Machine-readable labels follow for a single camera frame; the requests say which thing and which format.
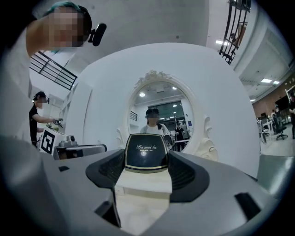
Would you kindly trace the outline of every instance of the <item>black shirt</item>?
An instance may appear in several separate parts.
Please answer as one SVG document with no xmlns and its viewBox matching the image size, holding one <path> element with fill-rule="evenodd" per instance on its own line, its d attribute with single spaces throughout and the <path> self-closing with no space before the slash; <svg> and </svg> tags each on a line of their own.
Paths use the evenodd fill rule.
<svg viewBox="0 0 295 236">
<path fill-rule="evenodd" d="M 276 113 L 277 117 L 280 117 L 281 116 L 281 111 L 280 111 L 279 108 L 276 108 L 275 109 L 275 113 Z"/>
<path fill-rule="evenodd" d="M 37 121 L 33 119 L 33 116 L 38 114 L 35 103 L 29 112 L 29 131 L 31 133 L 31 141 L 37 142 Z"/>
<path fill-rule="evenodd" d="M 183 140 L 183 128 L 175 128 L 175 133 L 178 132 L 177 141 Z"/>
<path fill-rule="evenodd" d="M 291 109 L 291 110 L 295 109 L 295 102 L 293 102 L 293 101 L 289 102 L 289 109 Z M 291 113 L 291 117 L 292 117 L 292 119 L 295 119 L 295 114 Z"/>
</svg>

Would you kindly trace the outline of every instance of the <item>white oval frame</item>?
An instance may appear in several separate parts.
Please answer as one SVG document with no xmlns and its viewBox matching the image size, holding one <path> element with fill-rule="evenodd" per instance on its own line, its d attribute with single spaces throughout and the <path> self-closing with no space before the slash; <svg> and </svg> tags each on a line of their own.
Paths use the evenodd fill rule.
<svg viewBox="0 0 295 236">
<path fill-rule="evenodd" d="M 150 71 L 146 74 L 145 78 L 140 78 L 140 80 L 138 81 L 138 83 L 136 83 L 136 85 L 130 93 L 131 95 L 127 102 L 127 107 L 125 109 L 126 112 L 123 116 L 121 128 L 117 129 L 117 132 L 120 134 L 120 137 L 117 137 L 117 139 L 121 140 L 121 147 L 125 147 L 128 137 L 130 135 L 129 114 L 134 103 L 134 98 L 143 87 L 153 82 L 167 82 L 174 85 L 182 91 L 182 93 L 188 98 L 190 102 L 194 117 L 194 131 L 193 135 L 190 138 L 190 141 L 186 145 L 183 152 L 193 155 L 199 155 L 208 159 L 216 159 L 210 158 L 209 155 L 209 152 L 216 151 L 214 144 L 207 136 L 207 131 L 211 129 L 211 127 L 205 123 L 207 123 L 210 120 L 210 118 L 204 114 L 203 109 L 199 104 L 194 92 L 182 80 L 162 72 L 157 73 L 156 71 Z M 201 148 L 202 153 L 198 152 L 201 143 L 203 143 L 206 146 Z"/>
</svg>

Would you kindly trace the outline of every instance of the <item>black cap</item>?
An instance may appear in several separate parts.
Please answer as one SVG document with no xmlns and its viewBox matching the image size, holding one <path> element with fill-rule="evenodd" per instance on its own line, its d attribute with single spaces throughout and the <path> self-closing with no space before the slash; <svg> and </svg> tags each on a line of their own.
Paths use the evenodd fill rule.
<svg viewBox="0 0 295 236">
<path fill-rule="evenodd" d="M 152 108 L 147 109 L 146 115 L 151 114 L 151 113 L 158 114 L 159 113 L 159 110 L 158 109 L 152 109 Z"/>
<path fill-rule="evenodd" d="M 40 91 L 40 92 L 36 93 L 35 97 L 38 97 L 38 96 L 40 96 L 41 98 L 46 98 L 46 95 L 45 95 L 45 93 L 44 93 L 44 92 L 42 92 L 42 91 Z"/>
<path fill-rule="evenodd" d="M 45 99 L 44 99 L 44 102 L 46 101 L 46 95 L 45 95 L 44 92 L 40 91 L 40 92 L 36 93 L 35 96 L 34 96 L 34 98 L 33 98 L 33 100 L 34 100 L 34 101 L 37 101 L 37 100 L 38 100 L 38 96 L 39 96 L 40 98 L 45 98 Z"/>
</svg>

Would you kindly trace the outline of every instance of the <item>metal railing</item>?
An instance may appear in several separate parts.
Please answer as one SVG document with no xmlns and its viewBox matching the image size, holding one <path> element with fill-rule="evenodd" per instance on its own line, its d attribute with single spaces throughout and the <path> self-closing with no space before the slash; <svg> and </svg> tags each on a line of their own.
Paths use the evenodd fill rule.
<svg viewBox="0 0 295 236">
<path fill-rule="evenodd" d="M 242 35 L 244 34 L 244 26 L 247 26 L 246 16 L 247 12 L 250 12 L 251 9 L 251 0 L 230 0 L 229 1 L 229 16 L 227 19 L 227 25 L 224 34 L 223 44 L 219 51 L 219 55 L 222 55 L 222 58 L 225 58 L 225 61 L 230 65 L 234 59 L 236 53 L 235 51 L 239 48 L 239 45 L 242 41 Z M 232 11 L 235 10 L 234 17 L 232 19 Z M 242 12 L 244 13 L 243 21 L 241 21 Z"/>
<path fill-rule="evenodd" d="M 131 120 L 137 121 L 137 114 L 136 113 L 131 111 L 129 117 L 130 117 Z"/>
<path fill-rule="evenodd" d="M 42 52 L 37 52 L 31 57 L 30 68 L 68 90 L 71 90 L 77 79 L 76 75 Z"/>
</svg>

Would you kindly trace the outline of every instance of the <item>mirror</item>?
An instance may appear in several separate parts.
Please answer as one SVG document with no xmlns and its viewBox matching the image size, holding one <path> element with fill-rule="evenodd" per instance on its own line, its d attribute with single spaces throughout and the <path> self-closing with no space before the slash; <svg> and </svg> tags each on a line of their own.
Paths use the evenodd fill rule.
<svg viewBox="0 0 295 236">
<path fill-rule="evenodd" d="M 184 93 L 171 83 L 153 82 L 135 96 L 129 132 L 162 135 L 168 148 L 183 151 L 193 134 L 193 112 Z"/>
</svg>

